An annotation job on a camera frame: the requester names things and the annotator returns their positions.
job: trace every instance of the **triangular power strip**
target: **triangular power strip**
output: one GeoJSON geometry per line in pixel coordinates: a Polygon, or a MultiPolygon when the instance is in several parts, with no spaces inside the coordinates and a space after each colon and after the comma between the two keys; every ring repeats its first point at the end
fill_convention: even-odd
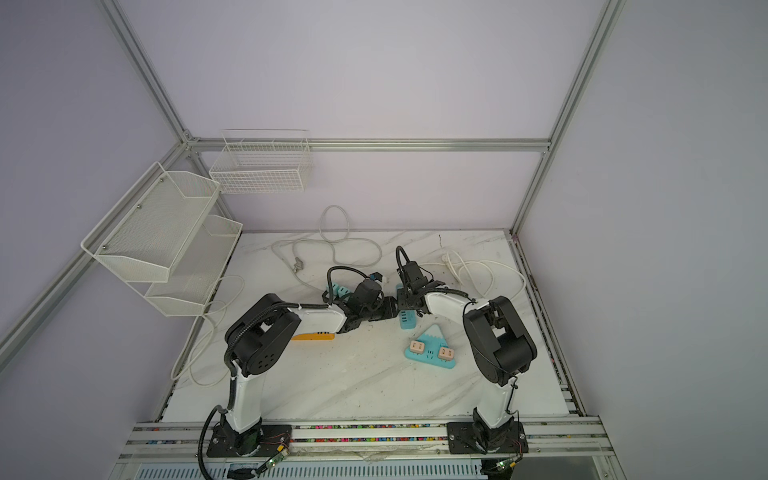
{"type": "Polygon", "coordinates": [[[429,365],[441,366],[444,369],[452,369],[456,366],[456,360],[443,360],[437,357],[440,347],[450,348],[445,341],[445,337],[442,335],[440,326],[436,323],[430,326],[424,333],[422,333],[418,339],[419,342],[424,343],[424,353],[414,353],[411,351],[410,346],[406,348],[406,358],[415,360],[416,362],[428,363],[429,365]]]}

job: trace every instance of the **vent grille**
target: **vent grille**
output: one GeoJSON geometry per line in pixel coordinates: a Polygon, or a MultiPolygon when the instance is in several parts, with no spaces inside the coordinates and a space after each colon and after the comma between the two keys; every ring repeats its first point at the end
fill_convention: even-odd
{"type": "MultiPolygon", "coordinates": [[[[209,466],[213,478],[226,478],[229,469],[256,468],[260,463],[233,463],[209,466]]],[[[195,463],[142,464],[137,480],[203,478],[195,463]]],[[[284,462],[261,478],[397,478],[402,480],[459,480],[487,478],[480,473],[480,461],[469,458],[446,460],[382,460],[380,462],[284,462]]]]}

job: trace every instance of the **yellow tool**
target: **yellow tool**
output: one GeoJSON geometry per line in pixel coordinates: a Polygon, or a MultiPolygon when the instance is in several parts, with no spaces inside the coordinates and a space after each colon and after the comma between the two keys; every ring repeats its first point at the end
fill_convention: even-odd
{"type": "Polygon", "coordinates": [[[335,338],[335,333],[304,333],[294,336],[291,340],[333,340],[335,338]]]}

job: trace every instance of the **mesh shelf tier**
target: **mesh shelf tier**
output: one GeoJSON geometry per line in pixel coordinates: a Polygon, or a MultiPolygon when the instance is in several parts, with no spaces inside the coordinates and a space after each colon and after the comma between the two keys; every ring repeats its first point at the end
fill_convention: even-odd
{"type": "Polygon", "coordinates": [[[208,215],[170,279],[150,285],[144,298],[165,316],[204,313],[242,229],[241,223],[208,215]]]}
{"type": "Polygon", "coordinates": [[[124,282],[167,282],[219,189],[200,175],[164,172],[91,254],[124,282]]]}
{"type": "Polygon", "coordinates": [[[252,141],[224,138],[225,145],[210,169],[225,194],[304,191],[312,171],[306,138],[252,141]]]}

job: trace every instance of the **white marble table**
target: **white marble table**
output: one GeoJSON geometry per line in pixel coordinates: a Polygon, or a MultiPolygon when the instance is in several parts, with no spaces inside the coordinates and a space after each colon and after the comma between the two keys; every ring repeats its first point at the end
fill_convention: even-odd
{"type": "MultiPolygon", "coordinates": [[[[338,233],[329,233],[336,238],[338,233]]],[[[399,282],[396,274],[395,247],[402,245],[411,260],[439,262],[443,249],[459,252],[465,260],[496,260],[515,265],[502,230],[357,232],[353,237],[377,241],[384,257],[367,273],[386,275],[385,294],[394,294],[399,282]]],[[[261,296],[276,293],[290,302],[321,303],[316,291],[295,281],[286,266],[272,253],[276,240],[301,237],[319,238],[317,233],[245,233],[235,248],[227,274],[245,281],[243,292],[227,309],[214,343],[194,365],[199,382],[211,382],[225,371],[223,335],[261,296]]],[[[298,246],[305,270],[299,275],[315,286],[323,287],[326,271],[332,266],[326,245],[302,243],[298,246]]],[[[376,249],[367,243],[339,245],[338,259],[345,262],[372,261],[376,249]]],[[[290,256],[290,247],[283,249],[290,256]]],[[[437,280],[457,286],[448,271],[429,266],[437,280]]],[[[472,267],[481,288],[490,276],[481,266],[472,267]]],[[[493,267],[494,289],[487,298],[512,296],[520,279],[511,271],[493,267]]],[[[353,288],[359,278],[354,273],[338,272],[334,280],[353,288]]],[[[239,288],[237,279],[222,282],[217,298],[227,301],[239,288]]],[[[468,293],[475,294],[469,285],[468,293]]],[[[568,414],[559,382],[547,355],[541,332],[525,293],[512,300],[523,323],[538,348],[538,358],[518,381],[514,407],[521,416],[562,416],[568,414]]],[[[352,332],[334,340],[292,341],[277,364],[267,373],[263,392],[263,417],[270,420],[340,420],[340,419],[444,419],[466,417],[478,404],[482,385],[487,382],[475,365],[463,327],[445,318],[427,315],[418,319],[412,330],[403,330],[397,319],[363,323],[352,332]],[[456,366],[442,369],[405,358],[403,351],[433,323],[440,325],[448,344],[455,350],[456,366]]],[[[185,376],[177,384],[165,410],[164,422],[199,422],[216,404],[227,403],[228,380],[213,388],[194,385],[185,376]]]]}

